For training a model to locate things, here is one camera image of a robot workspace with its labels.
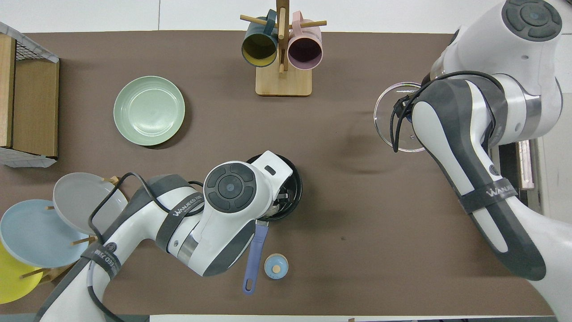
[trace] mug rack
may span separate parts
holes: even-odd
[[[256,68],[256,93],[260,96],[309,96],[312,93],[312,70],[289,68],[288,40],[292,25],[289,24],[290,1],[276,0],[278,28],[278,55],[272,64]],[[266,25],[266,21],[240,15],[241,20]],[[327,21],[302,23],[302,28],[325,26]]]

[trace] gray strap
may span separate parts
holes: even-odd
[[[183,199],[169,212],[167,217],[165,217],[165,220],[163,220],[163,223],[157,232],[157,236],[155,237],[155,243],[160,249],[165,250],[167,253],[169,252],[167,248],[169,241],[171,240],[175,230],[177,230],[178,226],[181,224],[182,219],[185,218],[185,215],[187,215],[191,209],[204,201],[205,198],[202,193],[194,193]]]
[[[96,262],[97,265],[101,266],[101,268],[107,272],[110,279],[113,279],[121,269],[119,258],[117,258],[111,250],[99,243],[91,244],[85,252],[81,254],[81,257],[85,257]]]
[[[475,210],[485,208],[516,195],[517,192],[514,190],[510,181],[507,178],[502,178],[501,180],[493,181],[461,196],[459,202],[465,212],[470,214]]]

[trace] white robotic arm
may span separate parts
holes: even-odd
[[[103,322],[105,315],[120,321],[100,299],[143,239],[155,240],[200,276],[225,272],[247,248],[255,220],[272,208],[292,173],[267,151],[252,164],[233,161],[214,168],[206,178],[204,197],[178,175],[151,179],[148,191],[141,187],[103,233],[103,245],[98,241],[88,247],[34,321]]]
[[[425,82],[434,80],[402,113],[411,113],[417,138],[499,260],[532,283],[559,321],[572,321],[572,225],[523,205],[486,152],[544,135],[558,120],[553,62],[561,25],[544,1],[499,4],[459,29]]]

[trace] brown table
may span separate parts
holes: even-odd
[[[240,55],[244,32],[32,34],[61,58],[59,161],[0,167],[0,210],[51,199],[70,172],[176,173],[204,180],[214,166],[265,150],[299,168],[296,211],[271,223],[263,258],[283,253],[288,275],[261,272],[241,292],[246,256],[200,278],[153,242],[142,243],[110,283],[115,313],[253,315],[550,315],[541,296],[493,256],[428,153],[394,154],[372,122],[388,86],[419,81],[450,35],[324,33],[324,60],[306,98],[259,97]],[[180,131],[146,148],[124,139],[113,103],[134,78],[158,75],[184,95]],[[131,195],[137,183],[124,188]],[[35,312],[54,288],[0,305]]]

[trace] green plate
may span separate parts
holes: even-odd
[[[117,95],[113,119],[125,139],[154,146],[170,139],[185,118],[181,91],[158,76],[132,80]]]

